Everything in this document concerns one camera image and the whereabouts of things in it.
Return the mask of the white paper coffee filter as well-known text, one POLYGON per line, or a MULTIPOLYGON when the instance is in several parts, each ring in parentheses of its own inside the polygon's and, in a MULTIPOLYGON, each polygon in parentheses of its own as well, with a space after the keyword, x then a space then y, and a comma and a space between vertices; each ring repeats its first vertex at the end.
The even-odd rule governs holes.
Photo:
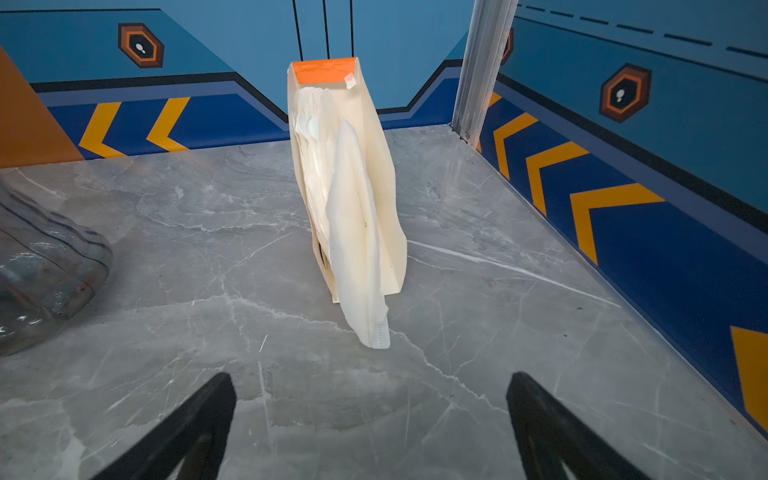
POLYGON ((345 319, 364 346, 387 349, 388 307, 373 192, 356 131, 345 120, 339 124, 326 215, 331 269, 345 319))

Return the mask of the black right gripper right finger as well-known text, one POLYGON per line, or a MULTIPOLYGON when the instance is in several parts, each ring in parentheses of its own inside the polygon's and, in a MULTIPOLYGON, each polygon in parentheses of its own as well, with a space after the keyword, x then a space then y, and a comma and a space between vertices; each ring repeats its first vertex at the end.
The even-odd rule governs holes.
POLYGON ((528 479, 648 477, 527 373, 512 375, 506 400, 528 479))

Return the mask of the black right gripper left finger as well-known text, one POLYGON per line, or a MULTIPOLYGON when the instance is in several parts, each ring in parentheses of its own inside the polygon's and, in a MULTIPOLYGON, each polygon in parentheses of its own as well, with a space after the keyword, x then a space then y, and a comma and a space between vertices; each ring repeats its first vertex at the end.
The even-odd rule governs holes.
POLYGON ((219 372, 97 479, 215 479, 227 446, 237 396, 219 372))

